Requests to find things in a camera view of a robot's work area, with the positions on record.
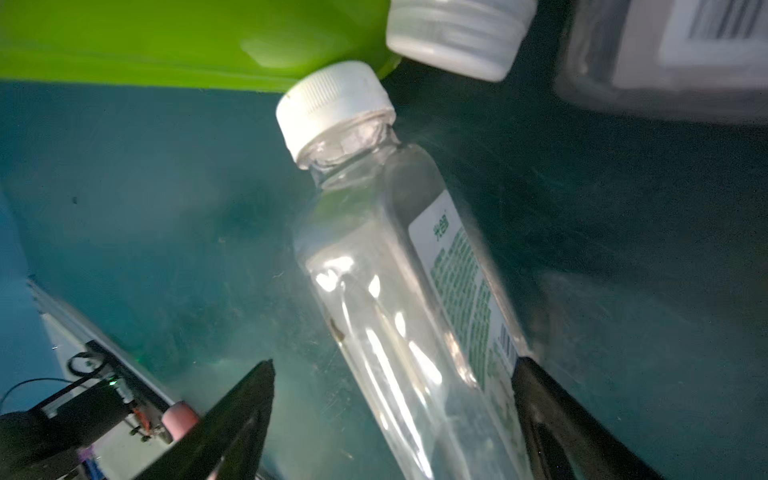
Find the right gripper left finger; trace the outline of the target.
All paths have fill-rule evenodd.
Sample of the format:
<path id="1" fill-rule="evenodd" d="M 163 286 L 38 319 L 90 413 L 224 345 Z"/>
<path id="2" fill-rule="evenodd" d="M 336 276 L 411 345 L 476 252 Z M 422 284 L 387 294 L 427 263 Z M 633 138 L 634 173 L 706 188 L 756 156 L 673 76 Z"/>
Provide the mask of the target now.
<path id="1" fill-rule="evenodd" d="M 140 479 L 255 479 L 275 397 L 271 360 L 258 363 Z"/>

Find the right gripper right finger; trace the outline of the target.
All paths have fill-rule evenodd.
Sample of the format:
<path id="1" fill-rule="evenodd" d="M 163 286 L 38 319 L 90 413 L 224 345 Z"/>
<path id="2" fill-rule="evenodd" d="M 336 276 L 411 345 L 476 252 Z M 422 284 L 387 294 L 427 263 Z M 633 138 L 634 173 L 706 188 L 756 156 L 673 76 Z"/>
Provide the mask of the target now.
<path id="1" fill-rule="evenodd" d="M 512 386 L 536 479 L 659 479 L 533 359 L 517 360 Z"/>

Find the clear square bottle white cap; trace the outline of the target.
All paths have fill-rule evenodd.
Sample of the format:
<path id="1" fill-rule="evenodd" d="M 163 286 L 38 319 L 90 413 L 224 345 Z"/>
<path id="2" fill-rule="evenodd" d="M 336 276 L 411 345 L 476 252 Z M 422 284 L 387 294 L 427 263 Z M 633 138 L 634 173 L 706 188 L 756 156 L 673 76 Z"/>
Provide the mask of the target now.
<path id="1" fill-rule="evenodd" d="M 317 188 L 298 262 L 404 476 L 531 478 L 509 306 L 435 161 L 397 139 L 375 72 L 314 72 L 276 118 Z"/>

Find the purple text label bottle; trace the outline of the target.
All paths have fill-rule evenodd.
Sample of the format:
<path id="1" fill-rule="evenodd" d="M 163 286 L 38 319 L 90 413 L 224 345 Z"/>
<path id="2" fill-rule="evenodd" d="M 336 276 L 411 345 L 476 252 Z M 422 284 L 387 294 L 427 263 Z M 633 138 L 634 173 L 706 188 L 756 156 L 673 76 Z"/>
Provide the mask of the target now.
<path id="1" fill-rule="evenodd" d="M 767 4 L 577 1 L 554 87 L 593 111 L 764 125 Z"/>

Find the tall red white label bottle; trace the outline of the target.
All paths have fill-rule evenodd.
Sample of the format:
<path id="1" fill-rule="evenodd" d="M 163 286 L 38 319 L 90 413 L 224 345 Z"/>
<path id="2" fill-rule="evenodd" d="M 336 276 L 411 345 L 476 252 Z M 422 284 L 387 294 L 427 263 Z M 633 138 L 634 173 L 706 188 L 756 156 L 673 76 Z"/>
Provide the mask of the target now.
<path id="1" fill-rule="evenodd" d="M 499 82 L 510 72 L 537 6 L 531 0 L 392 1 L 386 44 L 422 64 Z"/>

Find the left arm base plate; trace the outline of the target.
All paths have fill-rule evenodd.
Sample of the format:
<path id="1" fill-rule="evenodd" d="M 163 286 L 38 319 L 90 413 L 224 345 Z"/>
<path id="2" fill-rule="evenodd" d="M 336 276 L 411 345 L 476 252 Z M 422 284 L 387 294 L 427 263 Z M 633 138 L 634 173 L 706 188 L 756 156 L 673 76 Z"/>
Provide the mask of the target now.
<path id="1" fill-rule="evenodd" d="M 1 415 L 3 479 L 59 479 L 71 473 L 84 463 L 80 450 L 126 417 L 121 397 L 105 383 L 64 405 L 52 419 L 37 408 L 42 401 Z"/>

